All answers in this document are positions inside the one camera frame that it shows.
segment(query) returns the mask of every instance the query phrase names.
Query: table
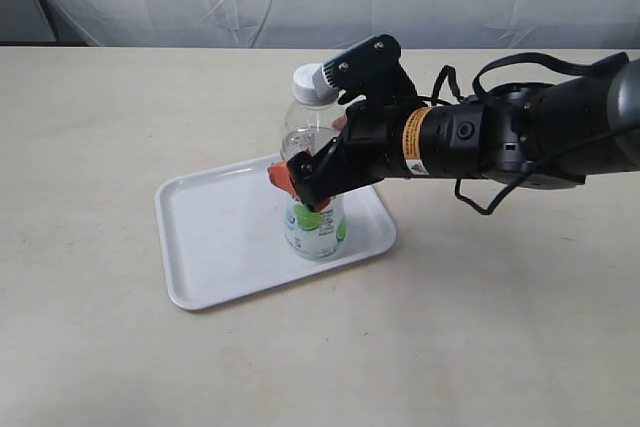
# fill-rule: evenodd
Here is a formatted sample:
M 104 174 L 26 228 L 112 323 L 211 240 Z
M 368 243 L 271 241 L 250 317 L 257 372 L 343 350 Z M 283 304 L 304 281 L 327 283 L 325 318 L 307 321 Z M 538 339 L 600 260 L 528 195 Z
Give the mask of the table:
M 505 54 L 402 63 L 424 92 L 454 65 L 469 93 Z M 387 255 L 199 314 L 170 302 L 156 188 L 277 151 L 291 73 L 327 55 L 0 49 L 0 425 L 637 425 L 637 174 L 518 191 L 491 218 L 451 181 L 388 180 Z M 559 76 L 486 85 L 527 78 Z

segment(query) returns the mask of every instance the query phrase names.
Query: water bottle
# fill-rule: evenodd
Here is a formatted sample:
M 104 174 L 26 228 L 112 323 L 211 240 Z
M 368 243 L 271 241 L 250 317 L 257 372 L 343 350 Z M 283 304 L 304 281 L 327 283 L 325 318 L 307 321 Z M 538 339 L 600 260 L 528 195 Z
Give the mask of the water bottle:
M 313 74 L 321 64 L 307 64 L 293 74 L 294 101 L 287 111 L 280 155 L 289 160 L 298 152 L 314 155 L 340 131 L 336 128 L 344 116 L 338 105 L 338 91 L 320 98 L 313 87 Z M 296 198 L 285 206 L 285 237 L 302 257 L 320 259 L 333 254 L 347 235 L 343 196 L 331 199 L 320 212 L 310 211 Z

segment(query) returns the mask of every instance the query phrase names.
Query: plastic tray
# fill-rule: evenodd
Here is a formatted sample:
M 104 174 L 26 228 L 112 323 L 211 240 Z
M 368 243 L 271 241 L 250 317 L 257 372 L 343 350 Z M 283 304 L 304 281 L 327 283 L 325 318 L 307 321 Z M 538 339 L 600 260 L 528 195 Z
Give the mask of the plastic tray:
M 179 177 L 155 197 L 167 289 L 186 310 L 211 307 L 386 252 L 396 228 L 373 187 L 345 194 L 347 238 L 320 261 L 284 237 L 286 193 L 274 188 L 273 155 Z

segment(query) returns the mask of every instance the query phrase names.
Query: white bottle cap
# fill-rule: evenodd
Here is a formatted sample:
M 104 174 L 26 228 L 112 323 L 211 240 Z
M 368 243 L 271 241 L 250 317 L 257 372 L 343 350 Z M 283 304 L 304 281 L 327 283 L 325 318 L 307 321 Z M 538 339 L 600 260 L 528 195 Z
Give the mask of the white bottle cap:
M 307 64 L 293 73 L 293 98 L 303 105 L 329 105 L 338 98 L 338 89 L 328 91 L 323 97 L 318 96 L 313 86 L 313 74 L 318 69 L 322 69 L 322 64 Z

